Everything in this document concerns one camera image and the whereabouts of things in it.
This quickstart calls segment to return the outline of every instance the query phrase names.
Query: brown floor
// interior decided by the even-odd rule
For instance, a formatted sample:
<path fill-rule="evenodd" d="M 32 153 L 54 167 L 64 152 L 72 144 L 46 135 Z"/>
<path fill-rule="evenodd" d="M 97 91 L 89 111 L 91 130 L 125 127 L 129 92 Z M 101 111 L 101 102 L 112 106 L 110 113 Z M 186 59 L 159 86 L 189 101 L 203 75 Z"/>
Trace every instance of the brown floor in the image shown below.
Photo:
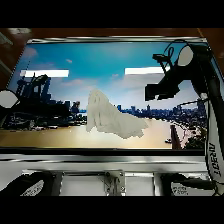
<path fill-rule="evenodd" d="M 224 73 L 224 28 L 30 28 L 30 33 L 10 33 L 0 28 L 13 45 L 0 40 L 0 60 L 13 71 L 25 43 L 31 38 L 75 36 L 191 36 L 206 37 Z M 0 70 L 0 89 L 8 82 L 9 74 Z"/>

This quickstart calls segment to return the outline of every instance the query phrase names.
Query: printed city skyline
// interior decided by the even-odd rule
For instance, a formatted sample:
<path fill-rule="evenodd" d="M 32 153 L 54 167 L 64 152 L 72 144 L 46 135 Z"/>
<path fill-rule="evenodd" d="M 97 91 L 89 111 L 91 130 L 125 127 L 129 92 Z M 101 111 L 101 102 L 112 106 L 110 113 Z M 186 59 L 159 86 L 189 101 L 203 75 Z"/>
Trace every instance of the printed city skyline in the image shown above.
<path fill-rule="evenodd" d="M 68 69 L 67 78 L 51 78 L 48 93 L 51 99 L 71 102 L 80 101 L 86 109 L 91 90 L 101 90 L 114 105 L 128 109 L 135 106 L 145 109 L 172 109 L 183 102 L 198 98 L 190 81 L 179 85 L 180 92 L 172 99 L 145 101 L 145 86 L 158 83 L 164 74 L 125 75 L 125 68 L 158 67 L 152 59 L 154 53 L 162 54 L 168 43 L 57 43 L 29 44 L 26 46 L 8 86 L 17 89 L 20 71 Z M 175 43 L 174 62 L 184 43 Z M 195 104 L 185 106 L 194 108 Z"/>

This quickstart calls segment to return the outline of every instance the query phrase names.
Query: city skyline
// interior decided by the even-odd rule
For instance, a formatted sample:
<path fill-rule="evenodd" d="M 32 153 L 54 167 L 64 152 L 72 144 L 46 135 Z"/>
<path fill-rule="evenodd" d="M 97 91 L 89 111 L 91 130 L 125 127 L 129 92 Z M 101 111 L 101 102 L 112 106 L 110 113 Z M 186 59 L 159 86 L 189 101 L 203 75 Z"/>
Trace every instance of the city skyline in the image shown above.
<path fill-rule="evenodd" d="M 172 99 L 145 101 L 146 84 L 158 83 L 164 74 L 125 75 L 125 68 L 155 67 L 152 54 L 163 53 L 167 43 L 97 43 L 97 44 L 29 44 L 11 79 L 9 89 L 15 91 L 20 71 L 68 69 L 67 78 L 51 78 L 48 94 L 56 101 L 80 101 L 86 109 L 91 90 L 101 90 L 113 105 L 129 109 L 173 109 L 183 102 L 198 98 L 190 81 L 179 85 L 180 92 Z M 172 61 L 178 57 L 183 43 L 175 43 Z"/>

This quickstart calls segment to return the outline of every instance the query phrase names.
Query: crumpled white cloth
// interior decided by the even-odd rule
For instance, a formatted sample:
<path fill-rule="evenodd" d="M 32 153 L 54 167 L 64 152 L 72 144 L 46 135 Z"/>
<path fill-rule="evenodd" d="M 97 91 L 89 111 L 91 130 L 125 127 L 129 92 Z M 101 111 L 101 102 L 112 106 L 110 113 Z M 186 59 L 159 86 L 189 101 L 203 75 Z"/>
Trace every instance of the crumpled white cloth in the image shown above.
<path fill-rule="evenodd" d="M 121 113 L 99 90 L 90 92 L 87 106 L 86 131 L 93 127 L 99 132 L 114 133 L 123 139 L 131 136 L 143 136 L 142 129 L 148 127 L 144 119 Z"/>

